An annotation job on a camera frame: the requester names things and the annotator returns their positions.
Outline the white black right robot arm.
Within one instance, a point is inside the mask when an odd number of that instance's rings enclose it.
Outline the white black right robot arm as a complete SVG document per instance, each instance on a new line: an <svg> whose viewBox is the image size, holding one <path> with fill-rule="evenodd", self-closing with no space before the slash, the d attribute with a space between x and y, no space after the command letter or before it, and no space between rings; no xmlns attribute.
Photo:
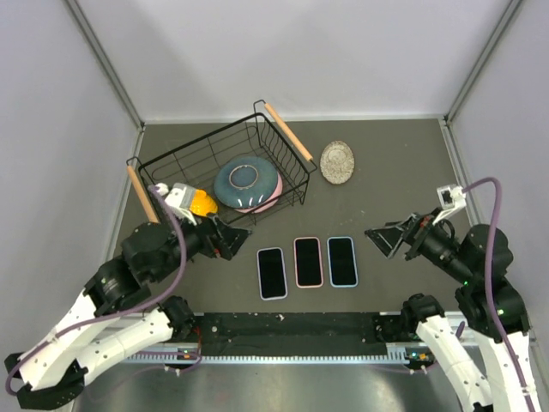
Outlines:
<svg viewBox="0 0 549 412"><path fill-rule="evenodd" d="M455 300L485 367L476 365L451 329L441 304L431 295L415 294L403 302L402 333L426 344L462 410L539 411L529 361L527 310L506 278L513 261L507 237L499 229L478 224L459 239L454 225L438 218L438 212L413 213L404 221L367 229L365 236L387 258L408 245L406 260L425 258L459 282Z"/></svg>

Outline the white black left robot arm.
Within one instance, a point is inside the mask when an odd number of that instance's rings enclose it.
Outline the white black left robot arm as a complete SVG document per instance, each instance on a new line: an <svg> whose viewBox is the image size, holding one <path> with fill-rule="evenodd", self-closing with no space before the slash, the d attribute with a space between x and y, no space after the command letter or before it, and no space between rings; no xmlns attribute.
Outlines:
<svg viewBox="0 0 549 412"><path fill-rule="evenodd" d="M150 286L182 273L197 254L232 259L250 236L217 215L175 227L146 222L122 251L103 263L74 305L35 348L4 361L22 409L50 411L76 399L109 368L156 343L182 341L196 327L187 301L167 289L151 301Z"/></svg>

